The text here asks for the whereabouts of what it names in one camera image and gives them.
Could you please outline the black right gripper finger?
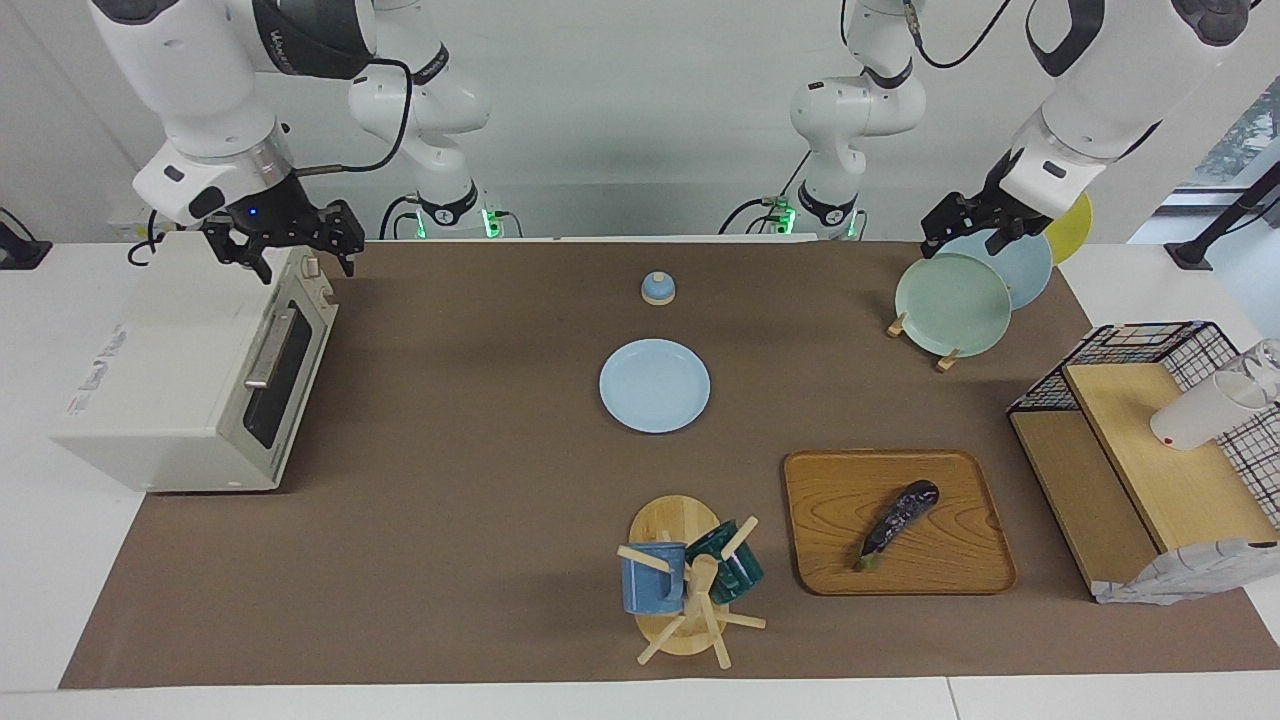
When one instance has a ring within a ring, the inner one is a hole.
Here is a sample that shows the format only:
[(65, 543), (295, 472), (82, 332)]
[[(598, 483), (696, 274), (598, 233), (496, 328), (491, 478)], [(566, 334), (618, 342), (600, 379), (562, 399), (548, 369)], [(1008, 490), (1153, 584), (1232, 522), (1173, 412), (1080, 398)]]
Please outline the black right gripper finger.
[(320, 211), (320, 250), (337, 259), (347, 278), (355, 277), (365, 241), (366, 233), (346, 200), (338, 199)]
[(232, 225), (205, 225), (204, 237), (220, 264), (239, 265), (251, 270), (262, 284), (273, 282), (273, 270), (262, 258), (264, 246), (259, 237), (250, 236), (244, 243), (237, 243), (232, 237)]

